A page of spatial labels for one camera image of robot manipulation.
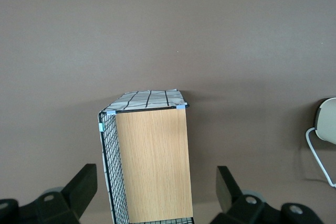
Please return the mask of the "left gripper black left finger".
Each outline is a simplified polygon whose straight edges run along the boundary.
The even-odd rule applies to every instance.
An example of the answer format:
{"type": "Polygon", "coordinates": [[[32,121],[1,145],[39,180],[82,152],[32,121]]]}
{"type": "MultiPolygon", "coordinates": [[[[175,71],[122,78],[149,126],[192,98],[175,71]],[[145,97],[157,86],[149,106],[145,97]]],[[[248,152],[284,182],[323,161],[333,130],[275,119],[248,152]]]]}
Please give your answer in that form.
{"type": "Polygon", "coordinates": [[[35,200],[38,222],[79,223],[97,188],[97,166],[86,164],[61,191],[45,193],[35,200]]]}

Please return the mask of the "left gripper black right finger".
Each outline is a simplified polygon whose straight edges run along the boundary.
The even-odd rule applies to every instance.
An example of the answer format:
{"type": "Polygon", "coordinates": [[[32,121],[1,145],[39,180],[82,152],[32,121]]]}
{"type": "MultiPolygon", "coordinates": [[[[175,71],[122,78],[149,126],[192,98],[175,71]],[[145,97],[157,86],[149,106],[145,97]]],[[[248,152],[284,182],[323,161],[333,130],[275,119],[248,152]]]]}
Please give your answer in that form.
{"type": "Polygon", "coordinates": [[[257,196],[243,194],[226,166],[217,167],[216,195],[222,212],[212,223],[281,223],[280,211],[257,196]]]}

